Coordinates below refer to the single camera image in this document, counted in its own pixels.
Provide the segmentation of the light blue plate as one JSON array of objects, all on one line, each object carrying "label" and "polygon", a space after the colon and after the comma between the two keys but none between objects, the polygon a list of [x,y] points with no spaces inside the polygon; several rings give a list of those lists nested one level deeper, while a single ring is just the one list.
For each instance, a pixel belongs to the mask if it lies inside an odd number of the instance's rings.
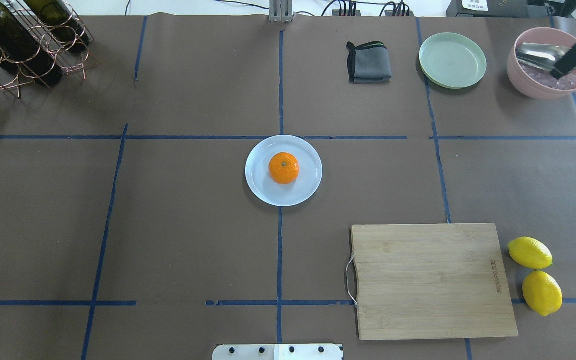
[{"label": "light blue plate", "polygon": [[[300,173],[295,181],[279,184],[272,179],[269,165],[279,153],[295,156]],[[275,207],[299,205],[316,193],[323,177],[322,160],[315,148],[297,136],[278,135],[258,143],[249,153],[244,170],[250,190],[261,201]]]}]

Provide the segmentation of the orange mandarin fruit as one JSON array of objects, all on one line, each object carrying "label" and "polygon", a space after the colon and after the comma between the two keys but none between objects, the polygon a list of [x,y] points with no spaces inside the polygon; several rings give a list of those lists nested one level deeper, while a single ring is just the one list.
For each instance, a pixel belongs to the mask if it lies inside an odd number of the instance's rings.
[{"label": "orange mandarin fruit", "polygon": [[279,152],[270,159],[269,175],[279,185],[294,183],[300,171],[298,159],[292,153]]}]

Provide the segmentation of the light green plate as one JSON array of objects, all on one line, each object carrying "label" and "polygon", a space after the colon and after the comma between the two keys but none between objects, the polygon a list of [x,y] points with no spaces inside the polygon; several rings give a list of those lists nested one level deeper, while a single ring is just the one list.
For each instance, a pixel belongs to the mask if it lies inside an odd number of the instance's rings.
[{"label": "light green plate", "polygon": [[486,75],[488,62],[475,41],[453,32],[437,33],[423,41],[418,59],[425,76],[446,89],[466,89]]}]

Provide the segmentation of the folded grey cloth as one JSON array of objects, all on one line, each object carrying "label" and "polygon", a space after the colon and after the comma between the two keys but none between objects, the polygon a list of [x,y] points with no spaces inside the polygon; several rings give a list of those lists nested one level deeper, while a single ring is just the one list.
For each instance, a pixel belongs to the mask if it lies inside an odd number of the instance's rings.
[{"label": "folded grey cloth", "polygon": [[389,51],[381,41],[355,45],[348,41],[347,70],[352,84],[381,84],[393,77]]}]

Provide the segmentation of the black power strip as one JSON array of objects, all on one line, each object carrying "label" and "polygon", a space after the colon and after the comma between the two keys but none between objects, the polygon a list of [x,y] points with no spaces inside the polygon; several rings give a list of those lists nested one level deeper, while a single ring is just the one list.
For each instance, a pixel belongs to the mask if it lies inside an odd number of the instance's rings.
[{"label": "black power strip", "polygon": [[332,0],[321,15],[343,18],[411,18],[414,12],[404,0]]}]

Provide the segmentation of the bamboo cutting board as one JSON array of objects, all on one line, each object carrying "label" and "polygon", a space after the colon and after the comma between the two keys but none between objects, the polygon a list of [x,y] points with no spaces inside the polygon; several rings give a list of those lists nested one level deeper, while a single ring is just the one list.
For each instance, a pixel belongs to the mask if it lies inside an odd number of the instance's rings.
[{"label": "bamboo cutting board", "polygon": [[494,223],[354,224],[362,341],[517,337]]}]

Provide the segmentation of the black device box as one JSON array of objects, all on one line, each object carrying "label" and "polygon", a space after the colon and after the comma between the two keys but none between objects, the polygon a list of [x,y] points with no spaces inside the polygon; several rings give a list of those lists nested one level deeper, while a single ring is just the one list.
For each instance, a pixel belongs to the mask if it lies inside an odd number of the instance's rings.
[{"label": "black device box", "polygon": [[529,18],[526,0],[451,0],[447,18]]}]

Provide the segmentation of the upper yellow lemon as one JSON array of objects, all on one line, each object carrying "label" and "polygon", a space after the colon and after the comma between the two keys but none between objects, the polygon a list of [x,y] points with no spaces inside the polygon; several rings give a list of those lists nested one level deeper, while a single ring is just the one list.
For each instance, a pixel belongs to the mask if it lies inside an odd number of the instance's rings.
[{"label": "upper yellow lemon", "polygon": [[519,265],[540,271],[553,265],[554,258],[546,244],[532,237],[518,237],[507,245],[510,257]]}]

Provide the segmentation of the yellow lemon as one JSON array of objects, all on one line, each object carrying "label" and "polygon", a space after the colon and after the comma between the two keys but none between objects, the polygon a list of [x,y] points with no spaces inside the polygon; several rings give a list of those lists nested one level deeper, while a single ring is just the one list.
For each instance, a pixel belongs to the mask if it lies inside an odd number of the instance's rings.
[{"label": "yellow lemon", "polygon": [[510,257],[519,265],[540,271],[553,265],[554,258],[546,244],[532,237],[518,237],[507,245]]},{"label": "yellow lemon", "polygon": [[524,279],[521,290],[528,307],[542,317],[558,312],[563,305],[562,289],[547,272],[532,271]]}]

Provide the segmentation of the pink bowl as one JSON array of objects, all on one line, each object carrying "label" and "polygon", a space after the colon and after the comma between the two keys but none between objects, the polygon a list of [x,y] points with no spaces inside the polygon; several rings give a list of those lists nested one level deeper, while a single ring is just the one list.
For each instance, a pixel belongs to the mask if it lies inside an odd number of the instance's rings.
[{"label": "pink bowl", "polygon": [[563,30],[550,27],[532,28],[519,35],[510,48],[506,64],[510,83],[517,91],[537,100],[557,100],[576,92],[576,70],[557,80],[548,71],[521,63],[517,58],[516,50],[525,43],[571,48],[576,44],[576,37]]}]

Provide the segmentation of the lower yellow lemon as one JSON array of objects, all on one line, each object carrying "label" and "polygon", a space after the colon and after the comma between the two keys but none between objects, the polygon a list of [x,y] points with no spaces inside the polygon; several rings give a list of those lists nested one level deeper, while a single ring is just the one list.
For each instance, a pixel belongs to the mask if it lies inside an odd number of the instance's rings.
[{"label": "lower yellow lemon", "polygon": [[563,305],[562,289],[547,272],[532,271],[524,279],[521,290],[528,307],[542,317],[558,312]]}]

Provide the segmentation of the right dark wine bottle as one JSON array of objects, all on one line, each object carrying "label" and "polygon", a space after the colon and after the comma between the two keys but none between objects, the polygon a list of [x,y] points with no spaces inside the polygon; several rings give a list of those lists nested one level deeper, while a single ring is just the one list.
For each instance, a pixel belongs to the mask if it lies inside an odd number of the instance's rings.
[{"label": "right dark wine bottle", "polygon": [[68,52],[80,54],[88,49],[90,38],[86,30],[62,0],[25,0],[25,4]]}]

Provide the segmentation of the metal scoop spoon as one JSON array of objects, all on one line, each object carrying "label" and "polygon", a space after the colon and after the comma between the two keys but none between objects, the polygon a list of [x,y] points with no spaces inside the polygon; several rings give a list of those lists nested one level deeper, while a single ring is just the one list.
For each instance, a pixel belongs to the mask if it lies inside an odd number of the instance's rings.
[{"label": "metal scoop spoon", "polygon": [[562,45],[524,42],[515,50],[515,55],[520,63],[552,73],[556,62],[570,50]]}]

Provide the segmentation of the left dark wine bottle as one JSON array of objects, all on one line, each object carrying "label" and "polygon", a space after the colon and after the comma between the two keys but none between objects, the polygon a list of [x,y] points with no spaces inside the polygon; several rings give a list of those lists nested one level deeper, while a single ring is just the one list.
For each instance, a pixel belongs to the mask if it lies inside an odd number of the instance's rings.
[{"label": "left dark wine bottle", "polygon": [[0,48],[7,58],[16,62],[19,69],[37,84],[54,88],[61,82],[62,69],[54,57],[25,28],[23,23],[0,3]]}]

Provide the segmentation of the grey metal post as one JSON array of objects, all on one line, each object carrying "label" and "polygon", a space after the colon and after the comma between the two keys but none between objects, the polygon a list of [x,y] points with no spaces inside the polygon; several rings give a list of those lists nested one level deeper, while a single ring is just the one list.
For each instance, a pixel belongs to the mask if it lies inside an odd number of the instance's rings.
[{"label": "grey metal post", "polygon": [[270,0],[269,22],[292,23],[294,19],[292,0]]}]

